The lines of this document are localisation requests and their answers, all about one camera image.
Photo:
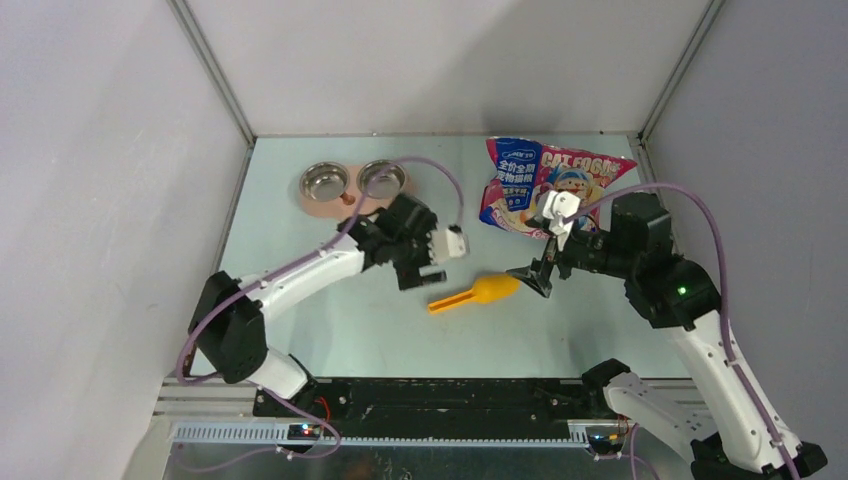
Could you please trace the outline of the yellow plastic scoop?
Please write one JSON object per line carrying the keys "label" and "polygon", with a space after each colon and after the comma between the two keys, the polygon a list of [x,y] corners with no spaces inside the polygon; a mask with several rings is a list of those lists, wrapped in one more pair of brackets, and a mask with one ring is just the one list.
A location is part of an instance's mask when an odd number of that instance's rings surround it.
{"label": "yellow plastic scoop", "polygon": [[430,302],[427,311],[440,314],[466,304],[489,304],[513,295],[521,286],[521,281],[506,273],[483,276],[463,292]]}

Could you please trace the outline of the colourful cat food bag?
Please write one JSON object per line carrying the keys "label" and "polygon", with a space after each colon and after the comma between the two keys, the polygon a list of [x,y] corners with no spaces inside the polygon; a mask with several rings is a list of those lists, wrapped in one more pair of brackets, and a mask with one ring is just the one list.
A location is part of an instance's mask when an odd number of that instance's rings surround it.
{"label": "colourful cat food bag", "polygon": [[496,172],[484,188],[479,220],[532,238],[545,236],[526,224],[543,194],[566,191],[585,207],[637,167],[632,159],[524,138],[490,137],[486,148]]}

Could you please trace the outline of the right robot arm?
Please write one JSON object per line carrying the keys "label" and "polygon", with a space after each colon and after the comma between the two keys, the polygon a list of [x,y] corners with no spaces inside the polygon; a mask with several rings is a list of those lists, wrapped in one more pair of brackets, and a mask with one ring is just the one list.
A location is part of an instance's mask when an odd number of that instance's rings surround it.
{"label": "right robot arm", "polygon": [[827,464],[823,449],[783,422],[745,360],[729,325],[724,281],[673,250],[671,216],[646,192],[611,198],[609,230],[578,228],[580,199],[544,193],[530,225],[544,230],[542,256],[512,276],[542,296],[551,276],[584,270],[619,278],[634,310],[674,346],[706,405],[687,410],[616,359],[581,378],[581,402],[596,418],[613,412],[674,450],[696,479],[803,479]]}

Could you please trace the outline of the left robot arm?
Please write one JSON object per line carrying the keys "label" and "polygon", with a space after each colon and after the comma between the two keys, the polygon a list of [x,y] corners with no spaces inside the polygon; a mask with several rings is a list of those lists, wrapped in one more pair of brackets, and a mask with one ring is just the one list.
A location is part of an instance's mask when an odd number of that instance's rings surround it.
{"label": "left robot arm", "polygon": [[469,252],[459,225],[439,227],[437,215],[408,194],[368,215],[349,217],[337,230],[326,244],[275,270],[241,278],[219,271],[207,278],[187,347],[209,361],[212,377],[270,390],[290,415],[304,416],[316,403],[312,377],[294,356],[269,346],[272,321],[324,288],[385,264],[394,269],[401,291],[441,283],[445,272],[425,274],[423,268]]}

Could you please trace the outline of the pink double pet bowl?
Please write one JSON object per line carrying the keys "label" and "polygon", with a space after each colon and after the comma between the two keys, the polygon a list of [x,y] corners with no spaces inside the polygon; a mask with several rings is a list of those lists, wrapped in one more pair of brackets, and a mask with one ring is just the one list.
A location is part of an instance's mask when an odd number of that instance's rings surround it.
{"label": "pink double pet bowl", "polygon": [[412,194],[417,186],[402,166],[395,166],[376,178],[390,161],[379,159],[362,165],[332,161],[308,167],[298,180],[301,209],[312,217],[345,220],[364,198],[361,214],[369,215],[388,207],[399,193]]}

